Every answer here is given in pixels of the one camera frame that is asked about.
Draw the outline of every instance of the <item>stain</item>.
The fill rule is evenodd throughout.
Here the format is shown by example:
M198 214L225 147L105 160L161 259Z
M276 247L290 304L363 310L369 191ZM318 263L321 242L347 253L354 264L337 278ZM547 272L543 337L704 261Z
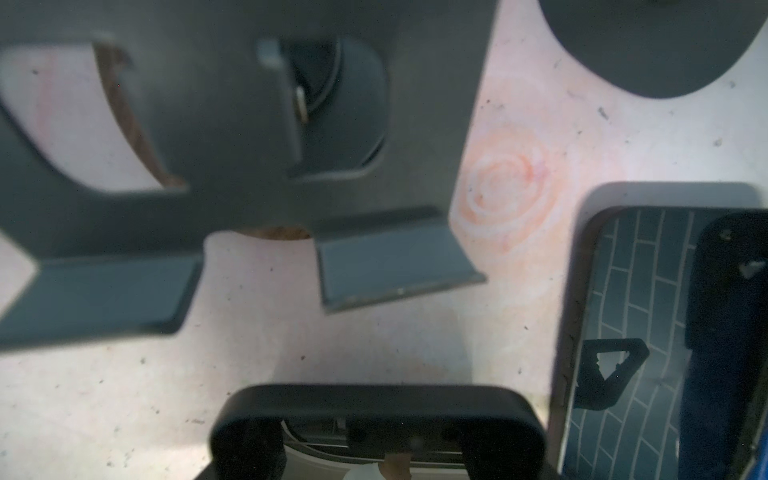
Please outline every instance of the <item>stain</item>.
M458 178L455 226L501 253L525 242L547 221L568 180L551 167L560 158L524 125L473 141Z

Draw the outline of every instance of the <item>black rubber piece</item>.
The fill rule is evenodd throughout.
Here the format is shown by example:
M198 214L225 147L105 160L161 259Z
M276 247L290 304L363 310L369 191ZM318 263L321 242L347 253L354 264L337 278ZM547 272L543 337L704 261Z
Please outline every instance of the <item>black rubber piece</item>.
M726 478L768 356L768 214L731 214L697 243L686 346L692 350L680 403L680 478Z
M280 422L343 417L351 449L401 452L413 448L414 428L425 448L439 446L443 428L457 435L473 480L533 480L544 464L544 430L515 392L486 386L253 386L232 395L210 437L214 477L277 479L285 457Z
M607 352L629 352L629 356L604 379L598 365L598 353ZM650 350L642 339L585 340L581 347L574 408L605 410L616 405L649 355Z

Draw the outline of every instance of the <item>speckled white surface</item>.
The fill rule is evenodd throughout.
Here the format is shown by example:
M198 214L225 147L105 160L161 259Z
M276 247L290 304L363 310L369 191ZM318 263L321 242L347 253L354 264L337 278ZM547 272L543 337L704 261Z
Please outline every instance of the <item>speckled white surface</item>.
M546 422L574 232L617 205L764 204L766 78L764 28L703 90L638 98L571 58L537 2L503 2L451 213L488 284L325 316L311 241L215 233L176 336L0 357L0 477L193 478L227 393L262 382L490 383ZM112 121L88 48L6 52L0 94L73 176L157 187ZM643 181L743 186L601 189ZM0 241L0 309L32 274Z

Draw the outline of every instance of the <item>blue tiled pattern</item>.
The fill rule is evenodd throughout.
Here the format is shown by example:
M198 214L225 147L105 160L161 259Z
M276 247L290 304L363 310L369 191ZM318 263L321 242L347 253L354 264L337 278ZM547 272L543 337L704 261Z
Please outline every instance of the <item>blue tiled pattern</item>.
M690 270L700 232L725 213L628 209L603 228L594 255L585 339L642 338L650 357L615 406L573 411L566 478L677 478ZM623 353L600 355L601 372L610 374L623 358Z

